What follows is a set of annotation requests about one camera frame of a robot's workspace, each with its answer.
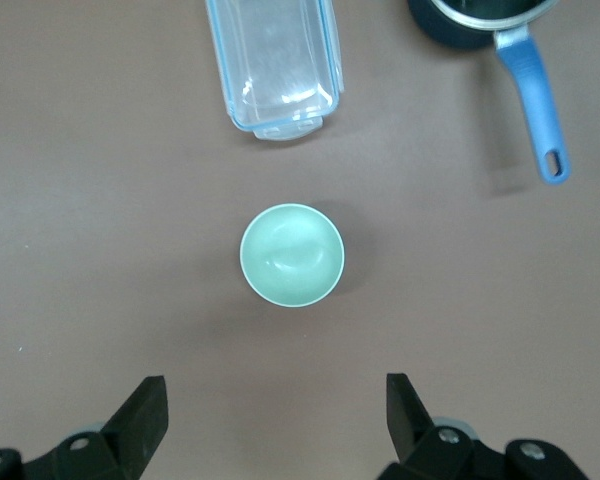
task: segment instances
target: saucepan handle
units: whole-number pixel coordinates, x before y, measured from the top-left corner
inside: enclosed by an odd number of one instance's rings
[[[528,27],[495,33],[496,52],[518,87],[540,177],[558,185],[571,173],[549,79]]]

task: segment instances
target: saucepan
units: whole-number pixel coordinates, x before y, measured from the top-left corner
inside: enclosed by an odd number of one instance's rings
[[[529,22],[558,0],[408,0],[416,23],[449,47],[481,48],[495,43],[522,101],[542,180],[564,182],[571,173],[569,155],[546,70],[529,32]]]

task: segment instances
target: mint green bowl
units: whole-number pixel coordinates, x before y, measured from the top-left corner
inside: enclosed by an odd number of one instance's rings
[[[240,245],[249,285],[282,307],[305,307],[326,297],[344,269],[344,245],[335,225],[306,205],[271,207],[249,224]]]

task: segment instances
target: brown tabletop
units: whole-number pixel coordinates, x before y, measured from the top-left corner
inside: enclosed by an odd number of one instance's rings
[[[492,49],[432,44],[404,0],[335,9],[340,107],[271,144],[226,115],[202,0],[0,0],[0,446],[35,458],[164,374],[143,478],[371,480],[399,371],[491,447],[538,437],[600,479],[600,0],[532,26],[558,187]],[[347,249],[307,308],[240,271],[284,202]]]

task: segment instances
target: bowl rim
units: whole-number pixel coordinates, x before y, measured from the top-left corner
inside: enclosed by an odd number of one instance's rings
[[[342,253],[342,261],[340,262],[340,268],[339,268],[338,274],[334,278],[331,286],[325,291],[324,294],[320,295],[318,298],[315,298],[315,299],[311,300],[310,302],[306,302],[306,303],[302,303],[302,304],[287,304],[287,303],[283,303],[283,302],[278,302],[278,301],[275,301],[275,300],[267,297],[266,295],[264,295],[262,292],[260,292],[255,287],[255,285],[249,278],[247,269],[245,268],[245,265],[244,265],[244,245],[245,245],[245,240],[246,240],[247,236],[249,235],[249,232],[251,232],[251,230],[254,228],[254,226],[263,217],[269,215],[271,212],[273,212],[275,210],[286,209],[286,208],[300,208],[302,210],[306,210],[306,211],[311,212],[312,214],[317,215],[318,217],[322,218],[327,223],[327,225],[329,225],[329,227],[335,232],[336,237],[338,238],[338,245],[340,246],[340,252]],[[342,277],[342,273],[344,272],[344,265],[345,265],[345,248],[344,248],[344,242],[342,241],[342,235],[340,235],[340,231],[338,230],[338,228],[331,221],[331,219],[329,219],[329,217],[327,217],[324,213],[322,213],[321,211],[319,211],[313,207],[310,207],[309,205],[304,205],[301,203],[281,203],[278,205],[273,205],[273,206],[263,210],[258,215],[256,215],[253,218],[253,220],[251,220],[251,222],[245,229],[244,234],[242,235],[242,240],[240,241],[240,268],[242,269],[242,273],[244,275],[244,278],[247,280],[247,283],[249,283],[249,286],[253,289],[253,291],[256,292],[258,295],[260,295],[262,298],[264,298],[268,302],[273,303],[274,305],[278,305],[280,307],[287,307],[287,308],[307,307],[309,305],[313,305],[314,303],[317,303],[320,300],[324,299],[327,295],[329,295],[333,291],[333,289],[336,287],[336,285],[338,285],[338,283],[340,282],[340,278]]]

